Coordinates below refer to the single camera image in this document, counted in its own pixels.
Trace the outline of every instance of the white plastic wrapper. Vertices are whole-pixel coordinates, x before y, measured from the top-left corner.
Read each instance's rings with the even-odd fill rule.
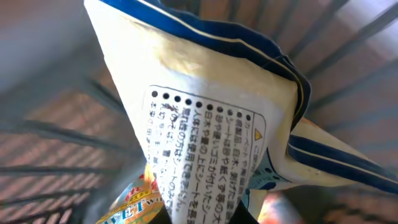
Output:
[[[228,223],[247,188],[397,192],[394,175],[300,120],[310,85],[261,34],[158,1],[85,6],[173,223]]]

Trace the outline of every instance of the crumpled packaging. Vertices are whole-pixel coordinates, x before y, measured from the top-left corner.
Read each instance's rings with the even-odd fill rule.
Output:
[[[172,223],[228,223],[246,189],[398,193],[394,174],[302,118],[308,81],[258,32],[156,0],[85,6]]]

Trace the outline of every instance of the blurry background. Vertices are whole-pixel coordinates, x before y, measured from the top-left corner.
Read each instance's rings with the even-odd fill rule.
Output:
[[[398,1],[164,3],[274,40],[312,84],[306,117],[398,170]],[[140,151],[81,0],[0,2],[0,94],[2,222],[66,222]],[[398,222],[395,195],[332,193],[324,220]]]

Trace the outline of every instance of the white label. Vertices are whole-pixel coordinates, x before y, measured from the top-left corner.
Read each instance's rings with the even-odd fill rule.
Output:
[[[228,223],[264,153],[261,114],[150,86],[146,156],[173,223]]]

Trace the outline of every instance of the warning triangle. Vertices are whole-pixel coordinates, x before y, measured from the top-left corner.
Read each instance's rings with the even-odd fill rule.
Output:
[[[257,128],[256,128],[255,132],[254,132],[254,140],[257,141],[258,139],[262,139],[262,135],[259,132],[259,130],[257,130]]]

